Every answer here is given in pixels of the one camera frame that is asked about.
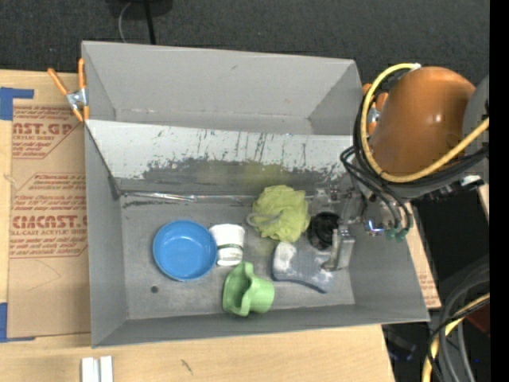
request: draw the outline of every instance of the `white object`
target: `white object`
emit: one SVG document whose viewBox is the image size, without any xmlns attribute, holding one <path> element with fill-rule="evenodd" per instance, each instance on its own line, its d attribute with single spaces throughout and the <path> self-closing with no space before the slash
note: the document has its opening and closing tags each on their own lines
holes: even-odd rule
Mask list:
<svg viewBox="0 0 509 382">
<path fill-rule="evenodd" d="M 217 224 L 209 231 L 217 244 L 219 266 L 235 266 L 242 262 L 246 229 L 236 224 Z"/>
<path fill-rule="evenodd" d="M 81 360 L 81 382 L 113 382 L 113 357 Z"/>
</svg>

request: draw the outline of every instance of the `dark floor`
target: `dark floor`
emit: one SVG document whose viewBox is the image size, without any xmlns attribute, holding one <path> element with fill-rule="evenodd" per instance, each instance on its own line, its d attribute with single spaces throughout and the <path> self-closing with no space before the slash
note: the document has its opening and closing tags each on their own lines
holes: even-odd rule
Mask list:
<svg viewBox="0 0 509 382">
<path fill-rule="evenodd" d="M 0 68 L 75 72 L 82 40 L 122 41 L 123 8 L 125 0 L 0 0 Z M 161 0 L 152 10 L 159 45 L 354 59 L 363 83 L 407 61 L 473 84 L 489 73 L 490 0 Z M 126 8 L 122 30 L 127 41 L 149 42 L 141 3 Z M 419 205 L 439 279 L 486 247 L 476 202 L 457 202 Z M 394 362 L 398 382 L 420 380 L 425 326 L 395 332 L 418 345 L 411 360 Z"/>
</svg>

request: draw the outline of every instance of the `cardboard sheet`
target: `cardboard sheet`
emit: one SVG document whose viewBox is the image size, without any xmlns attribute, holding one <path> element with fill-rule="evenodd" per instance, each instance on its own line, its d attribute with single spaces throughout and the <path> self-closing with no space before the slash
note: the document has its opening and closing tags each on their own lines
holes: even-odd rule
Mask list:
<svg viewBox="0 0 509 382">
<path fill-rule="evenodd" d="M 75 74 L 61 75 L 76 90 Z M 8 337 L 90 329 L 84 129 L 45 72 L 1 72 L 15 99 L 10 176 Z"/>
</svg>

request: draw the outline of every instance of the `blue tape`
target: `blue tape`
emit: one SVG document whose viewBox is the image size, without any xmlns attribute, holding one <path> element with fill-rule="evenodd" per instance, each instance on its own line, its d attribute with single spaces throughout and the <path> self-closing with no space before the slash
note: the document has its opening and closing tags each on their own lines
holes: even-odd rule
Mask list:
<svg viewBox="0 0 509 382">
<path fill-rule="evenodd" d="M 0 88 L 0 120 L 13 119 L 13 99 L 33 99 L 33 89 Z"/>
<path fill-rule="evenodd" d="M 0 344 L 9 341 L 31 341 L 32 337 L 27 338 L 7 338 L 7 303 L 0 303 Z"/>
<path fill-rule="evenodd" d="M 0 342 L 7 341 L 7 303 L 0 303 Z"/>
</svg>

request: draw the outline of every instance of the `black carpet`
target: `black carpet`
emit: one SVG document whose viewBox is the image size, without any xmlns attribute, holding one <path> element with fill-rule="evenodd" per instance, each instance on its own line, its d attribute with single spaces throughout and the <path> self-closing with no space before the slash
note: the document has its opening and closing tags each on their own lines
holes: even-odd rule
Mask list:
<svg viewBox="0 0 509 382">
<path fill-rule="evenodd" d="M 0 67 L 74 72 L 83 39 L 121 41 L 123 0 L 0 0 Z M 389 64 L 445 66 L 478 84 L 489 72 L 490 0 L 162 0 L 159 45 L 354 59 L 361 80 Z M 149 43 L 141 3 L 125 38 Z"/>
</svg>

